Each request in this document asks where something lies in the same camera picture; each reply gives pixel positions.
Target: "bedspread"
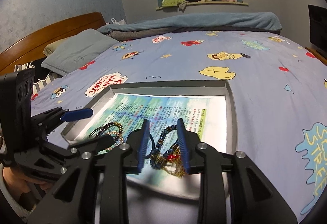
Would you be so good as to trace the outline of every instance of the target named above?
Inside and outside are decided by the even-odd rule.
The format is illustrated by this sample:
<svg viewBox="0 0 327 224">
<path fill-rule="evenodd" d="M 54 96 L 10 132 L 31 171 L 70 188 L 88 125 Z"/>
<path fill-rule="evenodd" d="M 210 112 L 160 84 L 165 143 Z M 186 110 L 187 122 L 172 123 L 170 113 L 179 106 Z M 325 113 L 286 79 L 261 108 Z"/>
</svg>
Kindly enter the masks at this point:
<svg viewBox="0 0 327 224">
<path fill-rule="evenodd" d="M 167 33 L 119 43 L 33 97 L 32 115 L 82 108 L 109 84 L 228 80 L 238 150 L 265 173 L 298 220 L 326 185 L 327 67 L 269 32 Z M 65 145 L 59 132 L 49 140 Z"/>
</svg>

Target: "red heart print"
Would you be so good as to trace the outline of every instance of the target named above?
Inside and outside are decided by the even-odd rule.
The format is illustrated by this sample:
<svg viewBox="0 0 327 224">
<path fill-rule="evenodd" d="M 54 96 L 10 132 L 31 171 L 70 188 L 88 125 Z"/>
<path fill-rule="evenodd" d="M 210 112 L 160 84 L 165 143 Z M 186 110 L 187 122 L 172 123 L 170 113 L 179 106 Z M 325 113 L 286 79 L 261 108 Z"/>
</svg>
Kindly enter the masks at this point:
<svg viewBox="0 0 327 224">
<path fill-rule="evenodd" d="M 312 53 L 310 53 L 310 52 L 307 52 L 305 55 L 307 55 L 307 56 L 309 56 L 309 57 L 311 57 L 311 58 L 316 58 Z"/>
<path fill-rule="evenodd" d="M 285 72 L 288 72 L 288 69 L 287 68 L 284 68 L 284 67 L 278 67 L 281 71 L 285 71 Z"/>
</svg>

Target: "pillow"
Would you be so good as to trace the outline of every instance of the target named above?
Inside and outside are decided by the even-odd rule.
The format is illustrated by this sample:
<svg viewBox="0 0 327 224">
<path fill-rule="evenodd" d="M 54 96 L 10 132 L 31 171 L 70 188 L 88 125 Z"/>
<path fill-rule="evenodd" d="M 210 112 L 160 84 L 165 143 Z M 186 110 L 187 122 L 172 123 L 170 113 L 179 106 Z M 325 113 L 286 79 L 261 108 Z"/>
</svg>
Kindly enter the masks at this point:
<svg viewBox="0 0 327 224">
<path fill-rule="evenodd" d="M 94 29 L 87 29 L 62 42 L 41 64 L 59 75 L 84 66 L 101 53 L 119 43 Z"/>
<path fill-rule="evenodd" d="M 26 64 L 15 65 L 15 69 L 14 69 L 15 72 L 24 69 L 35 68 L 33 95 L 31 96 L 31 100 L 34 100 L 38 96 L 38 92 L 42 88 L 44 88 L 47 84 L 51 83 L 56 78 L 61 77 L 60 75 L 41 67 L 41 63 L 44 60 L 45 58 L 42 58 Z"/>
<path fill-rule="evenodd" d="M 67 39 L 69 39 L 70 37 L 66 37 L 60 40 L 57 40 L 55 42 L 50 43 L 49 45 L 47 45 L 44 50 L 43 50 L 43 54 L 47 57 L 49 57 L 56 49 L 57 47 L 59 47 L 59 45 L 61 43 L 63 43 L 64 41 L 66 41 Z"/>
</svg>

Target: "necklace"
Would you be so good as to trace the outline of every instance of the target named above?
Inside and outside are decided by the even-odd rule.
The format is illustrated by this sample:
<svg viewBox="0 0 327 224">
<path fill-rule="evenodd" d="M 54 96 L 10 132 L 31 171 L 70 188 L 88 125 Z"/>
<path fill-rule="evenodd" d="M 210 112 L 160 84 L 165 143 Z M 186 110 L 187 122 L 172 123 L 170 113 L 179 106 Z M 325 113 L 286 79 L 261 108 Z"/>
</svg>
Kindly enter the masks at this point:
<svg viewBox="0 0 327 224">
<path fill-rule="evenodd" d="M 181 178 L 185 175 L 185 170 L 180 159 L 180 150 L 177 140 L 171 145 L 171 147 L 161 156 L 160 150 L 165 141 L 167 134 L 176 130 L 175 125 L 171 125 L 164 129 L 158 139 L 156 147 L 154 148 L 151 157 L 150 165 L 153 169 L 163 169 L 167 173 L 173 176 Z"/>
</svg>

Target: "star print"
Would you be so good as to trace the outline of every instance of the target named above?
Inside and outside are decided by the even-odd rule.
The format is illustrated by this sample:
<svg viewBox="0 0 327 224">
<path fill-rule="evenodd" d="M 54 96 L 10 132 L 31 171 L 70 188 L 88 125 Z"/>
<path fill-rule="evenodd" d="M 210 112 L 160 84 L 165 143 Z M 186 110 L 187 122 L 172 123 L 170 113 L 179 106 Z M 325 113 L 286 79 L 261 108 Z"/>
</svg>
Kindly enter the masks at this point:
<svg viewBox="0 0 327 224">
<path fill-rule="evenodd" d="M 170 57 L 170 56 L 172 56 L 172 55 L 167 54 L 167 55 L 162 55 L 162 57 L 160 57 L 160 58 L 168 58 L 168 57 Z"/>
</svg>

